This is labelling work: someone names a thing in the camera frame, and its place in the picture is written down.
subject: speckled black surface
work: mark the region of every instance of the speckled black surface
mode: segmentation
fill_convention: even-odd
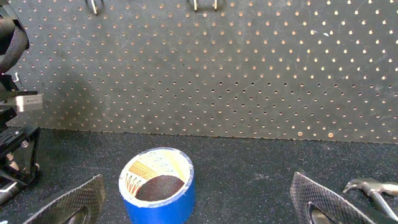
[[[189,223],[296,223],[289,189],[303,172],[341,192],[357,177],[398,178],[398,146],[353,142],[205,138],[42,130],[42,177],[0,208],[0,220],[94,174],[103,174],[106,201],[98,223],[129,223],[118,189],[124,165],[153,147],[174,147],[193,161],[196,206]],[[369,202],[360,190],[347,197]],[[398,197],[385,197],[398,211]]]

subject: hammer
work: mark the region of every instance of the hammer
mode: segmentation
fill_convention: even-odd
[[[397,182],[386,182],[380,183],[372,178],[359,178],[353,179],[348,182],[343,193],[351,189],[362,189],[368,197],[371,197],[378,209],[388,215],[390,218],[397,220],[397,215],[392,211],[387,202],[381,197],[380,193],[386,193],[389,195],[398,195],[398,183]]]

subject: silver metal plate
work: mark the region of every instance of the silver metal plate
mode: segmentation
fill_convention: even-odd
[[[12,124],[396,143],[398,2],[23,0]]]

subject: painter's tape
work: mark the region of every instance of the painter's tape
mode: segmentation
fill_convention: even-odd
[[[165,175],[182,180],[182,187],[163,200],[151,202],[137,198],[145,183]],[[132,223],[183,223],[195,205],[192,161],[178,149],[149,149],[132,158],[124,167],[119,178],[119,190]]]

